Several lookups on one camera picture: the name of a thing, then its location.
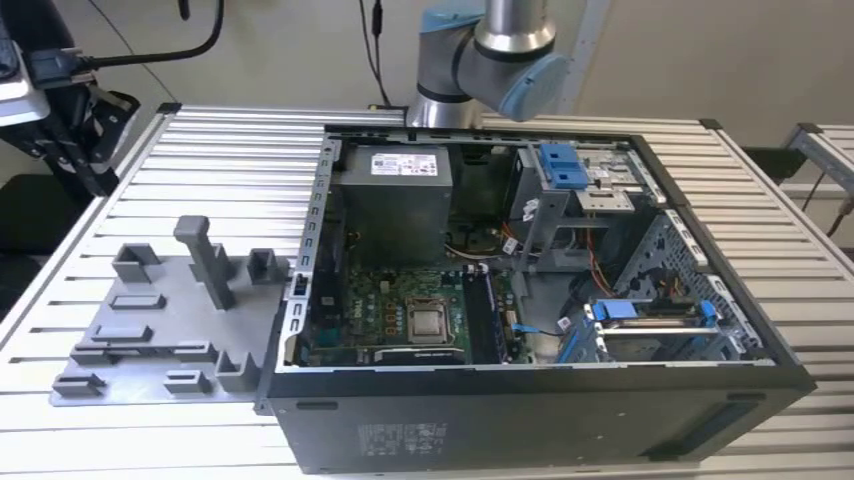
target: aluminum table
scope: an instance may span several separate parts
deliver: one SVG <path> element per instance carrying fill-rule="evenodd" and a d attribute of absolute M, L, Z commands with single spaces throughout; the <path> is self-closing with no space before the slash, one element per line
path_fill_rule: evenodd
<path fill-rule="evenodd" d="M 180 215 L 197 214 L 211 217 L 212 240 L 229 254 L 268 247 L 293 257 L 323 125 L 400 122 L 396 112 L 191 106 L 155 116 L 117 169 L 116 193 L 89 205 L 0 324 L 0 473 L 63 480 L 303 477 L 275 419 L 248 404 L 55 408 L 48 392 L 109 289 L 120 245 L 181 252 L 172 227 Z M 818 390 L 700 464 L 400 476 L 854 478 L 854 266 L 723 130 L 691 120 L 622 118 L 515 124 L 487 117 L 484 124 L 644 136 Z"/>

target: green circuit board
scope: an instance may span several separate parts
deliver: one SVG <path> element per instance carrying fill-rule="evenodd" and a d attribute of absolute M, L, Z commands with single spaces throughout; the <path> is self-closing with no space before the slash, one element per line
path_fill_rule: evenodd
<path fill-rule="evenodd" d="M 359 270 L 348 273 L 343 296 L 344 324 L 335 345 L 312 349 L 313 365 L 360 365 L 372 351 L 400 347 L 458 348 L 471 362 L 466 318 L 463 275 L 459 270 Z M 510 278 L 492 277 L 502 318 L 515 318 Z M 412 302 L 440 304 L 447 335 L 443 341 L 414 343 L 410 338 L 408 309 Z"/>

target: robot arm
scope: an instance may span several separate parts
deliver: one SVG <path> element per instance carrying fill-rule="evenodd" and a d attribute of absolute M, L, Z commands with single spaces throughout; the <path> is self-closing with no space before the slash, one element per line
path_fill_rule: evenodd
<path fill-rule="evenodd" d="M 407 113 L 416 127 L 470 128 L 483 103 L 518 122 L 551 102 L 567 74 L 552 53 L 546 0 L 450 2 L 424 11 L 418 96 Z"/>

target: power supply label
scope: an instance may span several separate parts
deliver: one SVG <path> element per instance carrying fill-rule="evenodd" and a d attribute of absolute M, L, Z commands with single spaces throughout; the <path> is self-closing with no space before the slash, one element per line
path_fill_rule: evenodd
<path fill-rule="evenodd" d="M 400 175 L 407 177 L 435 177 L 435 155 L 406 153 L 376 153 L 371 156 L 371 175 Z"/>

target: power cord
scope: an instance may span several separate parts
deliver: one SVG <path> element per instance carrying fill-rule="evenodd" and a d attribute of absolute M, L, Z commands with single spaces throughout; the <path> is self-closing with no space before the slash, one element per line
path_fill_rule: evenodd
<path fill-rule="evenodd" d="M 842 219 L 851 213 L 854 210 L 854 197 L 849 197 L 839 205 L 839 213 L 837 214 L 837 218 L 833 221 L 833 225 L 830 225 L 830 230 L 827 230 L 827 236 L 831 237 L 837 230 L 839 229 L 839 225 L 842 225 Z"/>
<path fill-rule="evenodd" d="M 818 186 L 820 185 L 823 179 L 824 179 L 824 172 L 822 172 L 822 174 L 815 179 L 815 183 L 812 184 L 812 189 L 810 190 L 810 193 L 806 196 L 806 200 L 803 201 L 803 206 L 800 207 L 802 212 L 806 212 L 806 207 L 810 205 L 810 201 L 812 200 L 812 195 L 815 195 L 815 190 L 818 189 Z"/>
<path fill-rule="evenodd" d="M 189 5 L 184 0 L 179 0 L 179 10 L 181 18 L 189 18 Z M 176 52 L 149 53 L 144 55 L 121 55 L 117 57 L 83 57 L 80 59 L 80 67 L 88 70 L 97 70 L 104 67 L 119 67 L 123 65 L 139 65 L 141 63 L 171 62 L 175 60 L 185 60 L 204 54 L 219 40 L 223 31 L 223 18 L 225 16 L 225 0 L 216 1 L 216 17 L 213 19 L 213 29 L 211 35 L 201 45 L 189 50 L 179 50 Z"/>
<path fill-rule="evenodd" d="M 364 13 L 364 0 L 359 0 L 359 14 L 361 16 L 361 37 L 364 39 L 364 52 L 368 56 L 368 66 L 371 67 L 371 73 L 376 80 L 376 86 L 379 87 L 379 94 L 383 97 L 383 104 L 385 107 L 391 107 L 391 101 L 388 100 L 388 94 L 385 93 L 385 86 L 383 85 L 383 72 L 380 69 L 379 58 L 379 36 L 383 33 L 383 5 L 380 0 L 375 0 L 373 10 L 371 12 L 371 34 L 373 36 L 373 55 L 371 55 L 371 42 L 368 40 L 368 21 Z"/>
<path fill-rule="evenodd" d="M 119 39 L 121 40 L 121 43 L 124 43 L 124 46 L 127 47 L 128 52 L 131 52 L 131 55 L 136 55 L 136 52 L 133 51 L 133 47 L 131 47 L 131 43 L 128 42 L 128 39 L 124 38 L 124 35 L 121 34 L 121 31 L 119 30 L 119 27 L 116 27 L 116 24 L 112 23 L 112 20 L 107 16 L 107 13 L 104 13 L 104 10 L 101 10 L 101 7 L 97 6 L 97 3 L 95 3 L 95 0 L 89 0 L 89 5 L 92 5 L 92 8 L 95 8 L 95 10 L 97 10 L 97 13 L 100 14 L 101 18 L 107 22 L 107 25 L 109 25 L 109 28 L 112 29 L 112 31 L 119 36 Z M 155 72 L 151 70 L 151 68 L 148 68 L 148 65 L 141 63 L 140 67 L 143 67 L 145 69 L 145 71 L 151 75 L 151 78 L 153 78 L 155 81 L 160 84 L 160 87 L 163 88 L 163 91 L 169 96 L 172 101 L 177 102 L 177 98 L 175 97 L 175 94 L 169 90 L 169 87 L 165 86 L 165 83 L 163 83 L 163 80 L 160 80 L 160 77 L 155 74 Z"/>
<path fill-rule="evenodd" d="M 837 233 L 839 229 L 839 225 L 842 224 L 842 219 L 845 218 L 843 214 L 837 215 L 837 218 L 833 221 L 833 225 L 830 225 L 830 230 L 827 230 L 827 236 L 833 237 L 833 234 Z"/>

